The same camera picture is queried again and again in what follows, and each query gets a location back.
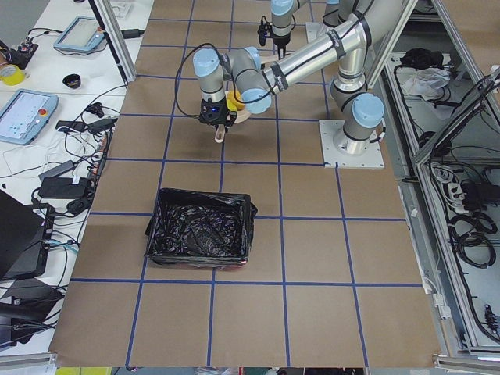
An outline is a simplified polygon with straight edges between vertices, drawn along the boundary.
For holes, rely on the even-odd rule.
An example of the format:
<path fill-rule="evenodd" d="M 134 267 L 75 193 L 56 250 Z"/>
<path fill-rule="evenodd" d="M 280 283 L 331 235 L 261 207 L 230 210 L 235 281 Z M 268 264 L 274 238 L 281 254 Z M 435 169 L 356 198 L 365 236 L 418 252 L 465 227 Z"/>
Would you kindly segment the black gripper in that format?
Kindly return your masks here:
<path fill-rule="evenodd" d="M 279 35 L 273 35 L 272 36 L 273 43 L 276 45 L 277 51 L 285 51 L 286 46 L 289 43 L 289 34 L 279 36 Z"/>
<path fill-rule="evenodd" d="M 237 118 L 237 113 L 230 111 L 225 98 L 218 102 L 202 99 L 198 120 L 212 126 L 232 126 Z"/>

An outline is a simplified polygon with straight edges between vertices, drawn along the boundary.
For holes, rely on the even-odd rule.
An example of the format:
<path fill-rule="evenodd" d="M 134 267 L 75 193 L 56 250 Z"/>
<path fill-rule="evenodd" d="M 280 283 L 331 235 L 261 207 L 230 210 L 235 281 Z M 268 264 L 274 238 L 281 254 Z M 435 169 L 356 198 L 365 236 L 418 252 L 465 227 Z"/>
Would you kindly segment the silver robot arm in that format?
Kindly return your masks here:
<path fill-rule="evenodd" d="M 366 50 L 382 39 L 395 24 L 400 1 L 329 1 L 327 15 L 338 23 L 315 40 L 286 57 L 262 67 L 258 50 L 244 47 L 220 53 L 210 43 L 195 52 L 193 67 L 202 94 L 200 123 L 216 130 L 216 142 L 223 142 L 237 114 L 229 110 L 225 83 L 230 81 L 251 114 L 264 113 L 273 97 L 293 84 L 336 61 L 340 62 L 333 93 L 343 105 L 365 92 Z"/>
<path fill-rule="evenodd" d="M 295 13 L 308 1 L 303 0 L 272 0 L 270 37 L 276 46 L 278 55 L 286 53 L 286 47 L 291 40 L 291 31 Z M 322 22 L 326 27 L 339 24 L 339 1 L 326 1 Z"/>

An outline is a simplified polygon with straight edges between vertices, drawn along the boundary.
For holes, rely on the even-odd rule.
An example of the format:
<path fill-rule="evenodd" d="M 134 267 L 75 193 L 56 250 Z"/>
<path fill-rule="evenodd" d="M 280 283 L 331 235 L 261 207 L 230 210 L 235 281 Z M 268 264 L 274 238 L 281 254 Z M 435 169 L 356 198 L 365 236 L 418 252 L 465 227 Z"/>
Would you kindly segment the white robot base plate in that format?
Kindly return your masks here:
<path fill-rule="evenodd" d="M 378 134 L 354 141 L 344 132 L 344 120 L 320 120 L 320 139 L 325 168 L 380 170 L 385 167 Z"/>

